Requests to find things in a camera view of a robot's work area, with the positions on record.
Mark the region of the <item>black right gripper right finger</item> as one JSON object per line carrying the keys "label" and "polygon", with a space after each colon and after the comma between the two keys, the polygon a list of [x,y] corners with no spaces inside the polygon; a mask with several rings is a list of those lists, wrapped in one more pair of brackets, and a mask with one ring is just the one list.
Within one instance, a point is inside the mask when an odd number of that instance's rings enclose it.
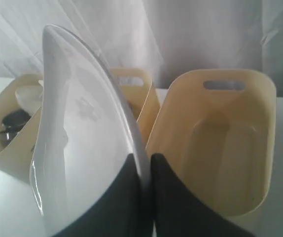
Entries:
{"label": "black right gripper right finger", "polygon": [[154,222],[158,237],[251,237],[194,196],[172,170],[163,154],[150,159]]}

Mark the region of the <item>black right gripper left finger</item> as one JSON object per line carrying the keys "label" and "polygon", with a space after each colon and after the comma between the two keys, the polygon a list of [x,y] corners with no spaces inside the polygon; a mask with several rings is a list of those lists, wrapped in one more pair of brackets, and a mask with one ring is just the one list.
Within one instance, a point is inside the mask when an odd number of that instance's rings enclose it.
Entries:
{"label": "black right gripper left finger", "polygon": [[134,155],[130,153],[102,197],[55,236],[138,237],[142,233],[140,204],[140,179]]}

